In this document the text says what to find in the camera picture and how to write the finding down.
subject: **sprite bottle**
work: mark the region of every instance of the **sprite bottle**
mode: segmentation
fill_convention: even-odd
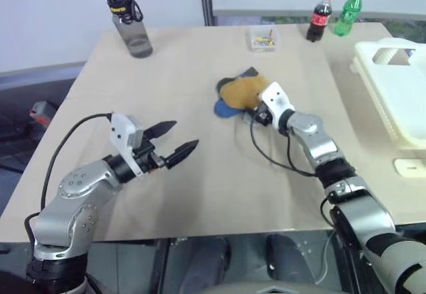
[[[362,8],[362,0],[348,0],[343,6],[340,18],[337,21],[334,33],[337,36],[346,36],[352,29],[353,23],[357,20]]]

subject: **small clear plastic box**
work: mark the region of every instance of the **small clear plastic box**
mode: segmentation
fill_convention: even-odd
[[[251,26],[248,29],[248,48],[256,53],[275,51],[278,33],[275,25]]]

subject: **yellow plush toy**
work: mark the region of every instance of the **yellow plush toy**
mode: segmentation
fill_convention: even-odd
[[[263,76],[238,77],[220,89],[220,97],[231,108],[254,109],[260,103],[258,94],[268,86]]]

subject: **white cable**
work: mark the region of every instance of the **white cable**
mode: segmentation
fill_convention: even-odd
[[[332,233],[329,235],[329,237],[328,237],[328,239],[327,239],[327,241],[324,244],[324,247],[322,249],[321,274],[315,280],[315,285],[320,284],[328,274],[327,249],[328,249],[328,245],[330,244],[331,238],[333,237],[334,233],[335,233],[335,231],[332,231]]]

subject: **table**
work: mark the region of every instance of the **table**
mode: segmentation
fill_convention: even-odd
[[[239,116],[213,114],[215,85],[250,66],[278,81],[298,110],[320,115],[395,222],[426,218],[426,181],[400,177],[394,158],[413,157],[395,149],[359,76],[349,70],[355,42],[389,33],[379,23],[356,24],[349,37],[326,32],[320,43],[304,39],[305,25],[278,27],[275,53],[247,50],[246,27],[205,27],[150,31],[154,54],[130,57],[115,32],[105,33],[61,105],[0,218],[0,241],[26,241],[23,219],[39,209],[49,159],[68,129],[82,117],[120,111],[146,126],[178,124],[155,141],[169,154],[183,142],[200,139],[190,157],[171,171],[129,182],[104,210],[95,240],[149,239],[326,228],[318,207],[323,188],[269,164],[253,147]],[[286,162],[286,139],[257,128],[260,146]],[[73,168],[114,149],[105,120],[84,124],[67,142],[53,169],[47,202],[59,180]],[[308,169],[302,149],[292,145],[294,162]]]

